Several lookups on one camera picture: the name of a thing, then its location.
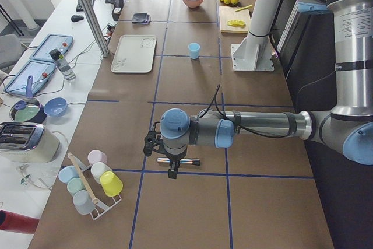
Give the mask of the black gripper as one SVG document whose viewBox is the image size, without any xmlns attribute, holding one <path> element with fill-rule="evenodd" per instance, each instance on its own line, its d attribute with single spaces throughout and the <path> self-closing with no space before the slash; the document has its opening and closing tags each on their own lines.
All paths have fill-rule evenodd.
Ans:
<svg viewBox="0 0 373 249">
<path fill-rule="evenodd" d="M 143 153 L 146 157 L 151 156 L 152 152 L 163 154 L 170 160 L 168 177 L 170 179 L 176 179 L 178 174 L 178 162 L 183 159 L 187 154 L 187 149 L 182 152 L 169 152 L 165 149 L 163 139 L 161 138 L 161 132 L 156 131 L 156 126 L 160 121 L 153 123 L 151 130 L 147 133 L 144 138 Z"/>
</svg>

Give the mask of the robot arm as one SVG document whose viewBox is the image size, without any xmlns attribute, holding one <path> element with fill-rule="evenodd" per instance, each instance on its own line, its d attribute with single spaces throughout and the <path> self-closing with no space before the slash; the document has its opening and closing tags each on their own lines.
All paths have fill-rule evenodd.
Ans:
<svg viewBox="0 0 373 249">
<path fill-rule="evenodd" d="M 329 111 L 257 113 L 210 108 L 190 116 L 167 110 L 144 139 L 143 152 L 168 158 L 176 178 L 190 145 L 228 148 L 244 130 L 268 138 L 322 143 L 346 158 L 372 164 L 372 0 L 298 0 L 299 12 L 334 16 L 336 105 Z"/>
</svg>

